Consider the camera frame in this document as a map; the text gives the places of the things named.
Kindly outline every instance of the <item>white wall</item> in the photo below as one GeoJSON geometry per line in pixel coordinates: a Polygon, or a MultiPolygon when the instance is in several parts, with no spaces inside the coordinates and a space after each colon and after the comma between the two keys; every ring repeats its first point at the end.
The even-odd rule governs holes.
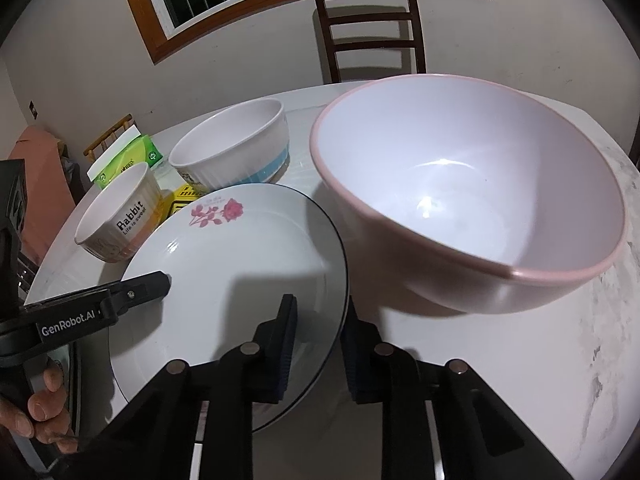
{"type": "MultiPolygon", "coordinates": [[[[640,60],[601,0],[419,0],[429,72],[477,76],[588,111],[626,150],[640,60]]],[[[313,0],[214,31],[154,66],[126,0],[33,0],[3,50],[23,113],[73,155],[127,113],[150,134],[256,96],[322,84],[313,0]]]]}
{"type": "Polygon", "coordinates": [[[0,160],[5,160],[27,127],[0,52],[0,160]]]}

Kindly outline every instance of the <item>marble surface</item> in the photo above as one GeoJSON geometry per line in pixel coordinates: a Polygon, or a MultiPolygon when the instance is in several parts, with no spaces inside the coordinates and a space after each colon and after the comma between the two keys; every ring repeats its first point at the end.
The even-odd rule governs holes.
{"type": "MultiPolygon", "coordinates": [[[[311,163],[308,134],[312,123],[326,104],[357,85],[301,89],[277,97],[285,104],[291,134],[290,165],[279,183],[311,196],[337,223],[348,249],[360,316],[376,322],[383,338],[424,361],[444,364],[455,357],[468,361],[576,480],[602,478],[640,418],[638,170],[584,111],[532,96],[573,122],[605,155],[628,206],[627,245],[606,273],[541,308],[500,316],[447,310],[402,290],[358,254],[340,211],[311,163]]],[[[189,129],[210,115],[156,134],[156,146],[168,153],[189,129]]],[[[73,243],[76,225],[96,194],[95,188],[87,194],[60,231],[28,301],[122,276],[126,264],[104,264],[73,243]]],[[[82,432],[91,435],[126,402],[111,376],[106,331],[84,339],[81,351],[82,432]]],[[[305,399],[289,415],[255,435],[257,479],[380,477],[380,407],[356,406],[350,401],[340,359],[337,349],[305,399]]],[[[635,438],[625,452],[633,446],[635,438]]]]}

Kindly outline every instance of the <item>white bowl with blue stripe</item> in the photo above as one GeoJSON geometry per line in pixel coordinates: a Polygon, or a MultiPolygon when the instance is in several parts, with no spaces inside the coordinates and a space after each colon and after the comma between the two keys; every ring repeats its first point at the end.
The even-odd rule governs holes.
{"type": "Polygon", "coordinates": [[[247,101],[213,115],[171,150],[169,163],[195,190],[268,181],[289,156],[282,102],[247,101]]]}

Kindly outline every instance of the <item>pink rose pattern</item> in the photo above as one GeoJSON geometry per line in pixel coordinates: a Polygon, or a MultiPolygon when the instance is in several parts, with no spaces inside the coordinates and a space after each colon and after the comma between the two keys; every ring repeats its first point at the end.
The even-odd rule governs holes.
{"type": "Polygon", "coordinates": [[[222,224],[222,220],[218,218],[219,216],[222,216],[222,218],[228,223],[238,217],[241,217],[242,213],[242,204],[233,198],[228,200],[222,210],[220,210],[218,206],[209,206],[205,210],[202,204],[198,204],[191,210],[191,221],[189,222],[189,225],[204,227],[208,225],[209,222],[213,222],[215,225],[220,225],[222,224]]]}

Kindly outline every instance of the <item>chair backrest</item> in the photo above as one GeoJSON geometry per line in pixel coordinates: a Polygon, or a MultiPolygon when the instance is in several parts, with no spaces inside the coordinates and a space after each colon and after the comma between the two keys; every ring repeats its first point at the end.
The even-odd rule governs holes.
{"type": "Polygon", "coordinates": [[[336,52],[345,50],[362,50],[370,48],[413,48],[415,49],[415,67],[416,72],[426,73],[426,59],[424,57],[424,40],[422,38],[422,25],[420,23],[420,12],[418,11],[418,0],[407,0],[409,3],[409,12],[369,12],[365,14],[350,14],[347,16],[335,16],[330,18],[326,10],[327,0],[316,0],[318,8],[318,19],[322,30],[322,38],[324,39],[324,48],[329,62],[329,73],[332,83],[341,81],[340,71],[338,70],[338,60],[336,52]],[[412,40],[372,40],[372,41],[351,41],[349,43],[338,43],[334,41],[331,33],[332,25],[341,25],[343,23],[364,23],[364,22],[395,22],[408,21],[411,22],[412,40]]]}
{"type": "Polygon", "coordinates": [[[111,144],[114,140],[118,138],[118,135],[127,130],[134,123],[133,117],[131,114],[126,117],[121,118],[117,123],[115,123],[111,128],[109,128],[106,132],[104,132],[100,137],[94,140],[86,150],[84,150],[83,155],[89,159],[90,162],[95,162],[95,149],[100,146],[102,148],[102,152],[109,147],[107,144],[107,140],[111,139],[111,144]]]}

